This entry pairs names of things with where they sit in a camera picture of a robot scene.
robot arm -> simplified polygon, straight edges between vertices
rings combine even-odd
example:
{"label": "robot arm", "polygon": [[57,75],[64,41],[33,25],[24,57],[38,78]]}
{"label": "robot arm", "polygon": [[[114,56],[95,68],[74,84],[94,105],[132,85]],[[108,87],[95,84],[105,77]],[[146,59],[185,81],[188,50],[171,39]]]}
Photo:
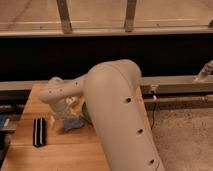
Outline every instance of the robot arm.
{"label": "robot arm", "polygon": [[164,171],[135,91],[141,72],[132,61],[105,62],[64,83],[54,78],[40,98],[59,114],[65,98],[84,94],[88,111],[112,171]]}

wooden tabletop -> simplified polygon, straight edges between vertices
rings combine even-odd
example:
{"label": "wooden tabletop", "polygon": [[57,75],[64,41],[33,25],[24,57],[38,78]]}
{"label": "wooden tabletop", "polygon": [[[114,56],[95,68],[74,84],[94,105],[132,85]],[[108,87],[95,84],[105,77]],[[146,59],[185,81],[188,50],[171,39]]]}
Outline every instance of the wooden tabletop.
{"label": "wooden tabletop", "polygon": [[[94,128],[83,128],[57,134],[50,128],[50,108],[38,99],[43,85],[33,86],[21,120],[12,138],[2,171],[109,171]],[[33,120],[47,121],[47,145],[35,148]]]}

cable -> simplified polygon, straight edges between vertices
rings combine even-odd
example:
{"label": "cable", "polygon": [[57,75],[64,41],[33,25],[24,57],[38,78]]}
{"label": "cable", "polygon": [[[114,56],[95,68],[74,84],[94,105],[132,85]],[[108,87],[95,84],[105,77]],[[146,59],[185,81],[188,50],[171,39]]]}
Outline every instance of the cable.
{"label": "cable", "polygon": [[154,107],[152,109],[152,126],[151,126],[151,130],[154,128],[155,125],[155,109],[156,109],[157,103],[154,103]]}
{"label": "cable", "polygon": [[155,109],[157,107],[157,96],[155,95],[155,92],[154,91],[151,91],[152,93],[152,96],[153,96],[153,100],[154,100],[154,107],[152,109],[152,126],[151,126],[151,130],[154,128],[154,125],[155,125]]}

